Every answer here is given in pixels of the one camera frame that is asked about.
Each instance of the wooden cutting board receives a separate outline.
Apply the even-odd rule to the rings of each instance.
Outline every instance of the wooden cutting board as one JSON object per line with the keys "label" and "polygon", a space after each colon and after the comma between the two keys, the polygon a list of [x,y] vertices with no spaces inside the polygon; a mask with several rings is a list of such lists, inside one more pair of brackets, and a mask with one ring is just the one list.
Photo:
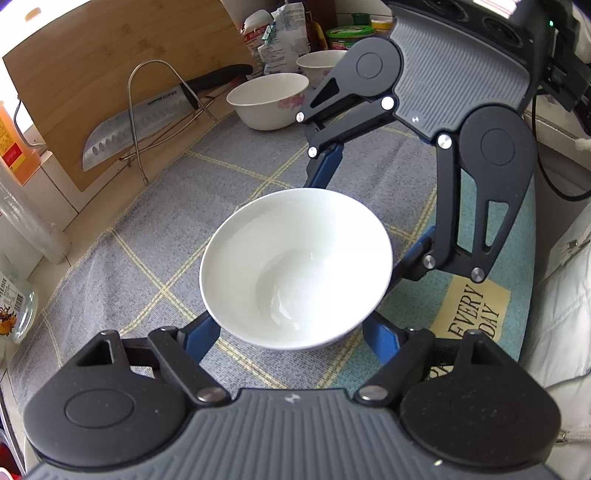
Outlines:
{"label": "wooden cutting board", "polygon": [[[8,73],[47,146],[82,191],[116,156],[82,171],[86,139],[127,108],[127,80],[144,60],[170,62],[185,80],[252,63],[220,0],[90,0],[4,56]],[[178,83],[162,64],[135,76],[139,103]]]}

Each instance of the bottle of orange liquid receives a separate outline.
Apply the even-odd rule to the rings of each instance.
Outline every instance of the bottle of orange liquid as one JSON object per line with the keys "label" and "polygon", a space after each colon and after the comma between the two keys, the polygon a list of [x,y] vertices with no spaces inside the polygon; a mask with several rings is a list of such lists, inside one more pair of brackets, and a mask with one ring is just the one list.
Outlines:
{"label": "bottle of orange liquid", "polygon": [[24,185],[41,165],[41,157],[36,150],[27,147],[18,136],[12,118],[8,115],[4,102],[0,100],[0,157]]}

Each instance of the knife handle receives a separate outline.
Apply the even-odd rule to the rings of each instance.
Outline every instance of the knife handle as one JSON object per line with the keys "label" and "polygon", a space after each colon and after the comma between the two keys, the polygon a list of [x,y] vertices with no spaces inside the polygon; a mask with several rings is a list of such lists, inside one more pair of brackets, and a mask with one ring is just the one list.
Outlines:
{"label": "knife handle", "polygon": [[[245,63],[228,65],[227,67],[222,67],[221,69],[214,70],[213,72],[189,80],[187,84],[189,84],[195,93],[198,93],[201,90],[208,90],[210,88],[222,86],[231,82],[236,77],[250,75],[251,73],[252,65]],[[199,110],[200,107],[197,100],[195,100],[195,97],[191,95],[185,85],[181,83],[180,86],[183,89],[183,93],[185,94],[185,97],[187,97],[187,100],[193,105],[193,108]]]}

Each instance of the kitchen knife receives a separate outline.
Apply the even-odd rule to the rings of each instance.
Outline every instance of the kitchen knife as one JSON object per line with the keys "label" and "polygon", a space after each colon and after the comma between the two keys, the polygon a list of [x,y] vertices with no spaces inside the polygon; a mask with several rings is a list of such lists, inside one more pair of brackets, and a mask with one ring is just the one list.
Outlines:
{"label": "kitchen knife", "polygon": [[[251,73],[252,65],[228,65],[189,80],[187,83],[197,93],[225,85],[239,76]],[[134,105],[138,141],[155,134],[171,122],[199,108],[197,100],[182,84]],[[131,147],[133,143],[129,112],[124,110],[105,120],[92,131],[82,152],[82,170],[88,171],[96,167],[99,163]]]}

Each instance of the glass bottle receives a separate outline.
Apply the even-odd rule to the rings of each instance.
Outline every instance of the glass bottle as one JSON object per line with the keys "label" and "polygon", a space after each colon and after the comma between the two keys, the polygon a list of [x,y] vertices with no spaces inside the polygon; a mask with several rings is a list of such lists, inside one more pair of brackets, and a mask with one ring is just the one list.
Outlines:
{"label": "glass bottle", "polygon": [[20,343],[36,313],[37,294],[0,251],[0,336]]}

